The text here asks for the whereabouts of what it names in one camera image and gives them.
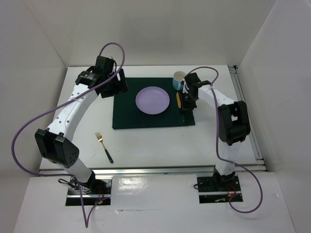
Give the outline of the purple plate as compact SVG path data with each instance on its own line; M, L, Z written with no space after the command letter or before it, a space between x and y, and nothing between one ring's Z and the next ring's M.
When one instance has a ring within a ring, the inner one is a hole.
M136 95L136 106L143 113L157 115L164 112L170 105L169 94L156 86L146 87Z

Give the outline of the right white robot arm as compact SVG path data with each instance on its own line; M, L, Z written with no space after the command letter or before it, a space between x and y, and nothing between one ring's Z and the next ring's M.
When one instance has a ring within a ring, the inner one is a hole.
M216 156L212 185L224 190L233 182L235 162L242 142L250 134L247 105L235 101L217 89L211 82L201 81L196 73L188 74L182 80L183 88L176 94L177 104L182 113L192 111L196 102L202 100L216 112Z

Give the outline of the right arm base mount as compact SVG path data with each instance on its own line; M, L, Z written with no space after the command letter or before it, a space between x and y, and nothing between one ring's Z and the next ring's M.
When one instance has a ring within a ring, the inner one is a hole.
M197 177L197 184L193 186L198 191L199 203L243 202L241 186L238 176L229 183L217 186L212 177Z

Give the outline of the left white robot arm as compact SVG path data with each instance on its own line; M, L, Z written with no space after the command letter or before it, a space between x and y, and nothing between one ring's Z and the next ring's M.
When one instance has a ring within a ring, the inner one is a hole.
M71 103L46 129L38 129L35 133L41 156L75 176L79 189L86 194L103 182L97 180L95 173L79 159L79 149L72 142L76 128L98 96L112 97L127 90L124 71L117 71L112 57L99 55L94 66L78 75L69 99Z

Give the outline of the gold fork black handle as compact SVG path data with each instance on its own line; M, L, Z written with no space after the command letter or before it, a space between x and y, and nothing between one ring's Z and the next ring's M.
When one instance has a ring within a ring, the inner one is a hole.
M97 137L97 140L98 140L98 141L101 143L101 145L103 146L103 149L104 149L104 151L105 151L105 153L106 153L106 155L107 155L107 158L108 158L109 162L110 162L111 164L113 164L113 163L114 163L114 160L112 159L110 153L108 152L106 146L104 145L104 139L103 139L102 135L101 135L99 132L96 132L95 135L96 135L96 137Z

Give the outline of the dark green cloth napkin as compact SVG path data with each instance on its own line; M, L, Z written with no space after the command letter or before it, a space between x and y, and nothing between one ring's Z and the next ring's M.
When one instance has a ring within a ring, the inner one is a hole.
M172 78L127 78L126 82L128 91L114 96L112 119L114 130L195 125L192 111L181 113L177 106ZM163 113L149 115L136 106L138 92L149 86L160 87L168 93L170 104Z

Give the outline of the light blue mug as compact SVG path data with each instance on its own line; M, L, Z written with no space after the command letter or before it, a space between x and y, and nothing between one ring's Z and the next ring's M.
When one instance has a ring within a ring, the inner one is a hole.
M183 71L177 71L173 74L173 88L177 91L183 89L183 80L186 76L186 73Z

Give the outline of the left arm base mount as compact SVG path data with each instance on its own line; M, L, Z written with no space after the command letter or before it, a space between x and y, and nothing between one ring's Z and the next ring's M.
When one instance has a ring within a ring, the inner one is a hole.
M58 179L58 182L68 186L66 206L81 206L81 197L77 182L73 178L69 181ZM92 206L94 204L101 206L111 205L112 179L104 179L102 182L104 185L95 187L93 191L81 185L82 198L85 206Z

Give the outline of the gold knife black handle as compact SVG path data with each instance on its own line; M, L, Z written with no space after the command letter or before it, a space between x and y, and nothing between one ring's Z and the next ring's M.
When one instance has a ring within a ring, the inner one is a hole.
M176 101L177 101L177 106L179 108L180 115L182 116L182 120L183 122L185 122L184 112L182 110L182 104L181 104L181 98L180 98L179 92L176 93Z

